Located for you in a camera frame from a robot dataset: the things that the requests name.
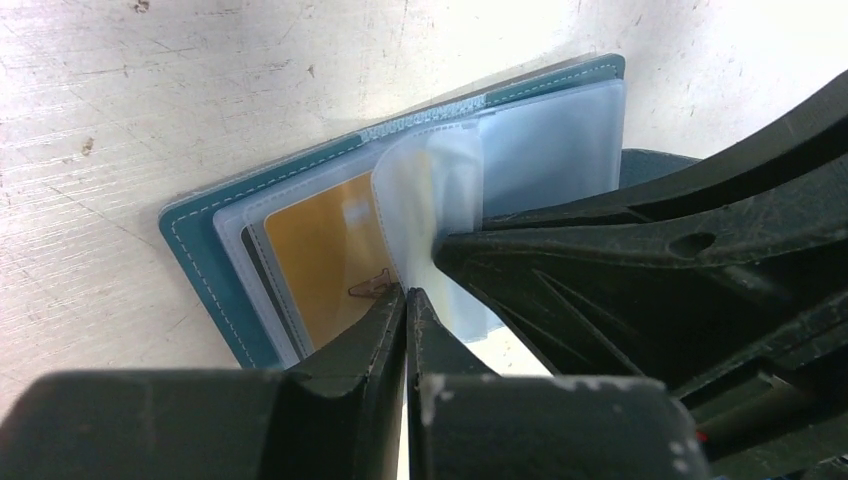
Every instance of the white stitching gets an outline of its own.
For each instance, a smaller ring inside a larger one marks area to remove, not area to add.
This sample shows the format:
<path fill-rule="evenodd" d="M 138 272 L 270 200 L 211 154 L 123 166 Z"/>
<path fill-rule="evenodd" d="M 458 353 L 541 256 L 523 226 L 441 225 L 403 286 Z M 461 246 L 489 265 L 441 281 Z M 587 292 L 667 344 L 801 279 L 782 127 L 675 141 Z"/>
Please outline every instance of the white stitching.
<path fill-rule="evenodd" d="M 200 268 L 198 268 L 197 263 L 194 261 L 194 258 L 191 256 L 191 253 L 186 248 L 185 243 L 183 243 L 182 238 L 180 238 L 180 235 L 177 233 L 177 223 L 181 222 L 182 220 L 185 220 L 186 218 L 188 218 L 192 215 L 197 215 L 197 214 L 202 213 L 206 210 L 209 210 L 210 208 L 215 208 L 218 205 L 221 205 L 223 203 L 229 203 L 229 202 L 231 202 L 231 201 L 233 201 L 233 200 L 235 200 L 239 197 L 243 197 L 245 195 L 248 195 L 250 192 L 255 191 L 257 188 L 264 188 L 266 185 L 271 185 L 271 184 L 277 183 L 281 180 L 284 180 L 288 177 L 291 177 L 292 175 L 298 174 L 298 173 L 300 173 L 304 170 L 307 170 L 309 168 L 320 165 L 320 164 L 330 160 L 331 158 L 337 157 L 337 156 L 339 156 L 343 153 L 350 152 L 351 150 L 359 148 L 362 145 L 363 145 L 362 143 L 359 143 L 359 144 L 354 145 L 354 146 L 352 146 L 352 147 L 350 147 L 346 150 L 342 150 L 342 151 L 334 153 L 334 154 L 332 154 L 328 157 L 324 157 L 320 160 L 316 160 L 316 161 L 310 163 L 309 165 L 307 165 L 305 167 L 301 167 L 301 168 L 299 168 L 299 169 L 297 169 L 293 172 L 289 172 L 285 175 L 281 175 L 281 176 L 279 176 L 279 177 L 277 177 L 273 180 L 265 182 L 260 186 L 253 187 L 251 189 L 245 190 L 244 192 L 237 193 L 237 194 L 233 195 L 232 197 L 227 197 L 224 200 L 215 202 L 215 203 L 213 203 L 209 206 L 203 207 L 199 210 L 195 210 L 195 211 L 193 211 L 193 212 L 191 212 L 187 215 L 183 215 L 183 216 L 177 218 L 176 220 L 174 220 L 173 222 L 171 222 L 171 233 L 174 235 L 174 238 L 177 239 L 177 242 L 180 244 L 180 248 L 183 250 L 183 253 L 185 253 L 186 258 L 188 258 L 188 260 L 191 262 L 191 266 L 194 267 L 195 273 L 197 273 L 197 276 L 203 282 L 203 285 L 206 287 L 206 291 L 209 292 L 209 295 L 212 298 L 212 301 L 215 302 L 215 306 L 218 307 L 218 312 L 221 314 L 221 318 L 223 318 L 224 322 L 226 322 L 227 326 L 230 327 L 230 331 L 233 332 L 233 336 L 238 341 L 239 346 L 241 346 L 241 349 L 244 351 L 244 354 L 247 357 L 247 360 L 250 362 L 250 365 L 252 365 L 253 367 L 256 367 L 256 362 L 253 360 L 253 357 L 250 355 L 250 351 L 247 349 L 247 346 L 244 344 L 244 341 L 239 336 L 238 332 L 236 331 L 235 326 L 233 326 L 232 322 L 230 322 L 230 319 L 227 317 L 227 314 L 224 312 L 224 308 L 221 306 L 221 303 L 218 302 L 218 298 L 215 296 L 215 292 L 212 291 L 212 287 L 210 287 L 209 283 L 206 282 L 206 277 L 204 277 L 203 274 L 200 273 Z"/>
<path fill-rule="evenodd" d="M 558 79 L 556 79 L 556 80 L 551 80 L 550 82 L 544 83 L 544 84 L 542 84 L 542 85 L 536 85 L 535 87 L 528 88 L 527 90 L 523 90 L 523 91 L 521 91 L 521 92 L 513 93 L 513 94 L 511 94 L 511 95 L 509 95 L 509 96 L 506 96 L 506 97 L 500 98 L 500 99 L 498 99 L 498 100 L 494 100 L 494 101 L 491 101 L 491 102 L 486 102 L 485 106 L 487 106 L 487 107 L 491 107 L 491 106 L 493 106 L 493 105 L 497 105 L 497 104 L 503 103 L 503 102 L 505 102 L 505 101 L 507 101 L 507 100 L 509 100 L 509 99 L 511 99 L 511 98 L 515 98 L 515 97 L 517 97 L 517 96 L 524 95 L 524 94 L 526 94 L 526 93 L 530 93 L 530 92 L 532 92 L 532 91 L 534 91 L 534 90 L 538 90 L 538 89 L 540 89 L 540 88 L 549 87 L 549 86 L 554 85 L 554 84 L 556 84 L 556 83 L 563 82 L 563 81 L 568 80 L 568 79 L 571 79 L 571 78 L 576 78 L 576 77 L 579 77 L 579 76 L 581 76 L 581 75 L 585 75 L 585 74 L 587 74 L 587 73 L 590 73 L 590 72 L 593 72 L 593 71 L 596 71 L 596 70 L 600 70 L 600 69 L 602 69 L 602 68 L 612 68 L 612 69 L 613 69 L 613 71 L 616 71 L 615 66 L 613 66 L 612 64 L 600 65 L 600 66 L 597 66 L 597 67 L 594 67 L 594 68 L 590 68 L 589 70 L 584 70 L 584 71 L 582 71 L 582 72 L 580 72 L 580 73 L 575 73 L 574 75 L 568 75 L 568 76 L 563 77 L 563 78 L 558 78 Z M 377 140 L 378 138 L 383 138 L 383 137 L 385 137 L 385 136 L 387 136 L 387 135 L 390 135 L 390 134 L 391 134 L 391 133 L 386 133 L 386 134 L 381 135 L 381 136 L 379 136 L 379 137 L 376 137 L 376 138 L 374 138 L 374 139 L 372 139 L 372 140 Z M 296 171 L 289 172 L 289 173 L 287 173 L 287 174 L 285 174 L 285 175 L 282 175 L 282 176 L 279 176 L 279 177 L 277 177 L 277 178 L 275 178 L 275 179 L 273 179 L 273 180 L 270 180 L 270 181 L 265 182 L 265 183 L 263 183 L 263 184 L 260 184 L 260 185 L 257 185 L 257 186 L 255 186 L 255 187 L 249 188 L 249 189 L 245 190 L 244 192 L 237 193 L 237 194 L 233 195 L 232 197 L 227 197 L 227 198 L 225 198 L 225 199 L 223 199 L 223 200 L 217 201 L 217 202 L 215 202 L 215 203 L 213 203 L 213 204 L 211 204 L 211 205 L 208 205 L 208 206 L 206 206 L 206 207 L 200 208 L 199 210 L 195 210 L 195 211 L 193 211 L 193 212 L 191 212 L 191 213 L 188 213 L 188 214 L 186 214 L 186 215 L 183 215 L 183 216 L 181 216 L 181 217 L 178 217 L 176 220 L 174 220 L 173 222 L 171 222 L 171 233 L 174 235 L 174 238 L 175 238 L 175 239 L 177 239 L 177 242 L 180 244 L 180 248 L 183 250 L 183 253 L 185 253 L 186 258 L 188 258 L 188 260 L 191 262 L 191 265 L 194 267 L 194 271 L 195 271 L 195 273 L 197 273 L 197 276 L 198 276 L 198 277 L 200 278 L 200 280 L 203 282 L 203 285 L 206 287 L 206 290 L 209 292 L 209 295 L 211 296 L 212 301 L 214 301 L 214 302 L 215 302 L 215 306 L 216 306 L 216 307 L 218 307 L 218 312 L 220 312 L 221 317 L 224 319 L 224 322 L 226 322 L 226 323 L 227 323 L 227 326 L 228 326 L 228 327 L 230 327 L 230 331 L 232 331 L 232 332 L 233 332 L 233 336 L 235 336 L 235 338 L 236 338 L 236 340 L 238 341 L 239 345 L 241 346 L 242 350 L 244 350 L 244 354 L 245 354 L 245 356 L 247 357 L 247 360 L 250 362 L 250 364 L 251 364 L 253 367 L 256 367 L 256 362 L 253 360 L 253 357 L 251 357 L 251 356 L 250 356 L 250 351 L 247 349 L 247 346 L 245 346 L 245 344 L 244 344 L 244 342 L 242 341 L 241 337 L 239 336 L 238 332 L 236 332 L 236 329 L 235 329 L 235 327 L 233 326 L 233 324 L 230 322 L 230 319 L 229 319 L 229 318 L 227 318 L 227 314 L 226 314 L 226 313 L 224 313 L 224 309 L 223 309 L 223 307 L 221 307 L 221 304 L 218 302 L 218 298 L 215 296 L 215 293 L 212 291 L 212 288 L 211 288 L 211 287 L 209 286 L 209 284 L 206 282 L 206 278 L 203 276 L 203 274 L 202 274 L 202 273 L 200 273 L 200 269 L 197 267 L 197 263 L 195 263 L 194 258 L 192 258 L 191 253 L 189 253 L 188 249 L 186 248 L 185 244 L 183 243 L 182 238 L 180 238 L 179 234 L 177 233 L 177 223 L 181 222 L 182 220 L 185 220 L 185 219 L 186 219 L 186 218 L 188 218 L 188 217 L 191 217 L 192 215 L 200 214 L 200 213 L 202 213 L 202 212 L 205 212 L 206 210 L 209 210 L 210 208 L 215 208 L 215 207 L 217 207 L 218 205 L 221 205 L 221 204 L 224 204 L 224 203 L 229 203 L 229 202 L 231 202 L 231 201 L 233 201 L 233 200 L 235 200 L 235 199 L 237 199 L 237 198 L 243 197 L 243 196 L 245 196 L 245 195 L 249 195 L 249 194 L 251 194 L 252 192 L 254 192 L 254 191 L 256 191 L 256 190 L 261 190 L 261 189 L 265 188 L 265 187 L 266 187 L 266 186 L 268 186 L 268 185 L 272 185 L 272 184 L 277 183 L 277 182 L 279 182 L 279 181 L 281 181 L 281 180 L 284 180 L 284 179 L 286 179 L 286 178 L 288 178 L 288 177 L 290 177 L 290 176 L 292 176 L 292 175 L 298 174 L 298 173 L 300 173 L 300 172 L 302 172 L 302 171 L 304 171 L 304 170 L 307 170 L 307 169 L 310 169 L 310 168 L 315 167 L 315 166 L 317 166 L 317 165 L 320 165 L 320 164 L 322 164 L 322 163 L 324 163 L 324 162 L 326 162 L 326 161 L 328 161 L 328 160 L 330 160 L 330 159 L 332 159 L 332 158 L 335 158 L 335 157 L 337 157 L 337 156 L 339 156 L 339 155 L 342 155 L 342 154 L 344 154 L 344 153 L 350 152 L 351 150 L 354 150 L 354 149 L 356 149 L 356 148 L 359 148 L 359 147 L 361 147 L 361 146 L 362 146 L 362 145 L 364 145 L 364 144 L 365 144 L 365 142 L 360 142 L 360 143 L 358 143 L 357 145 L 354 145 L 354 146 L 352 146 L 352 147 L 350 147 L 350 148 L 348 148 L 348 149 L 346 149 L 346 150 L 342 150 L 342 151 L 337 152 L 337 153 L 334 153 L 334 154 L 332 154 L 332 155 L 330 155 L 330 156 L 328 156 L 328 157 L 322 158 L 322 159 L 320 159 L 320 160 L 316 160 L 315 162 L 312 162 L 311 164 L 309 164 L 309 165 L 307 165 L 307 166 L 305 166 L 305 167 L 301 167 L 301 168 L 297 169 Z"/>
<path fill-rule="evenodd" d="M 568 79 L 571 79 L 571 78 L 576 78 L 576 77 L 579 77 L 579 76 L 581 76 L 581 75 L 586 75 L 587 73 L 591 73 L 591 72 L 594 72 L 594 71 L 596 71 L 596 70 L 600 70 L 600 69 L 602 69 L 602 68 L 612 68 L 613 72 L 616 72 L 616 73 L 618 72 L 618 70 L 615 68 L 615 66 L 614 66 L 613 64 L 611 64 L 611 63 L 607 63 L 607 64 L 605 64 L 605 65 L 598 65 L 597 67 L 590 68 L 589 70 L 583 70 L 582 72 L 580 72 L 580 73 L 575 73 L 574 75 L 568 75 L 568 76 L 566 76 L 566 77 L 558 78 L 558 79 L 556 79 L 556 80 L 551 80 L 551 81 L 550 81 L 550 82 L 548 82 L 548 83 L 543 83 L 543 84 L 541 84 L 541 85 L 536 85 L 535 87 L 531 87 L 531 88 L 528 88 L 527 90 L 522 90 L 522 91 L 520 91 L 520 92 L 513 93 L 512 95 L 508 95 L 508 96 L 503 97 L 503 98 L 500 98 L 500 99 L 498 99 L 498 100 L 494 100 L 494 101 L 492 101 L 492 102 L 486 102 L 486 106 L 487 106 L 487 107 L 491 107 L 491 106 L 493 106 L 493 105 L 497 105 L 497 104 L 499 104 L 499 103 L 503 103 L 503 102 L 505 102 L 505 101 L 507 101 L 507 100 L 509 100 L 509 99 L 511 99 L 511 98 L 515 98 L 515 97 L 517 97 L 517 96 L 524 95 L 525 93 L 530 93 L 530 92 L 532 92 L 532 91 L 534 91 L 534 90 L 538 90 L 538 89 L 540 89 L 540 88 L 550 87 L 551 85 L 557 84 L 557 83 L 559 83 L 559 82 L 564 82 L 564 81 L 566 81 L 566 80 L 568 80 Z"/>

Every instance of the table surface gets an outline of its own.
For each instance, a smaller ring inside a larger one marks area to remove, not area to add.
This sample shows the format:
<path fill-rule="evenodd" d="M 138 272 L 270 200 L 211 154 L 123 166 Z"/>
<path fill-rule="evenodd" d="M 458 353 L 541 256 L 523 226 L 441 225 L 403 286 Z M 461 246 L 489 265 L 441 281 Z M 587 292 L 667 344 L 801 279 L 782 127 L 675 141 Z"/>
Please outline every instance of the table surface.
<path fill-rule="evenodd" d="M 178 194 L 590 52 L 627 59 L 626 147 L 704 157 L 848 67 L 846 10 L 2 0 L 0 416 L 52 370 L 237 367 L 156 228 Z M 520 347 L 500 332 L 474 351 L 533 371 Z"/>

